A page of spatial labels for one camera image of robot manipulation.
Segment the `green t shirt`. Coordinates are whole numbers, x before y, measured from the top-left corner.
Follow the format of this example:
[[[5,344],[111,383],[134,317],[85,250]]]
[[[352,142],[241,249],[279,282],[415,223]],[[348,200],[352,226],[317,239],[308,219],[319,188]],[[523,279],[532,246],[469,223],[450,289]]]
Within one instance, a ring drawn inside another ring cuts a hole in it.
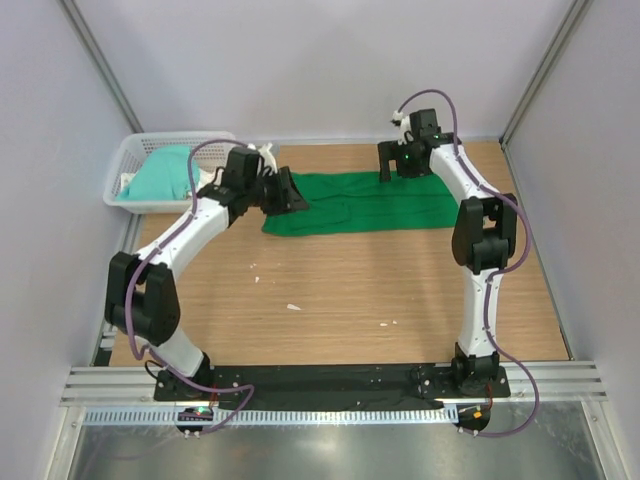
[[[268,217],[262,232],[279,237],[451,228],[458,204],[435,175],[388,183],[376,172],[294,174],[309,208]]]

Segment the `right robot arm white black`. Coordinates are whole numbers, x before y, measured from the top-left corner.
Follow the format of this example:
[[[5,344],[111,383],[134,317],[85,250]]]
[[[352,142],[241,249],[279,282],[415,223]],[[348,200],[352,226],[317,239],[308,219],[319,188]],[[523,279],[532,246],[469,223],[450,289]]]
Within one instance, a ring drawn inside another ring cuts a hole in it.
[[[511,195],[502,199],[468,158],[461,141],[445,133],[436,111],[396,111],[391,123],[400,138],[378,144],[379,180],[436,175],[458,205],[452,254],[464,279],[464,317],[448,377],[464,396],[480,396],[498,380],[500,354],[494,345],[502,271],[515,253],[517,214]]]

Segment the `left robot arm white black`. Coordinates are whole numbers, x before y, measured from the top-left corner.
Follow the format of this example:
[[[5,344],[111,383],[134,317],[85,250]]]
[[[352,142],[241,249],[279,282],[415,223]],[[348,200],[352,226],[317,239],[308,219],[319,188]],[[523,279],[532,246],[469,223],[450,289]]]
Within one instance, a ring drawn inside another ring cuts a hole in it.
[[[272,144],[229,144],[225,164],[202,187],[195,182],[194,160],[205,146],[191,149],[186,160],[190,208],[138,252],[116,253],[108,268],[106,321],[127,337],[135,359],[151,357],[192,400],[218,390],[208,355],[180,326],[177,279],[207,244],[249,209],[272,217],[309,207],[290,169],[278,166]]]

